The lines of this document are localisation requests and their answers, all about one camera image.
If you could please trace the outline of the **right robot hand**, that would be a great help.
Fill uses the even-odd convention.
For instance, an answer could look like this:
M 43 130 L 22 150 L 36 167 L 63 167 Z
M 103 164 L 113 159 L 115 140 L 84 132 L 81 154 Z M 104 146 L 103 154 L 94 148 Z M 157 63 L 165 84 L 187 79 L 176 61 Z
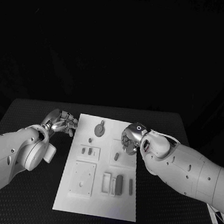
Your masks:
M 121 144 L 124 152 L 130 156 L 135 155 L 146 134 L 147 129 L 140 123 L 133 123 L 126 127 L 121 137 Z

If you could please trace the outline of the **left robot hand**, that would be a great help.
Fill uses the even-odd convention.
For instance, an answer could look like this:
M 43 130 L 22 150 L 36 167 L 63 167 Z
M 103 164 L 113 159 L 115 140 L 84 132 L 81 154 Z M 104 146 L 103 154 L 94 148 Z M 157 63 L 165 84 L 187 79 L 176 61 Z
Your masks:
M 54 109 L 52 110 L 44 120 L 41 125 L 47 130 L 49 135 L 57 132 L 63 132 L 73 137 L 73 130 L 77 129 L 79 121 L 70 113 Z

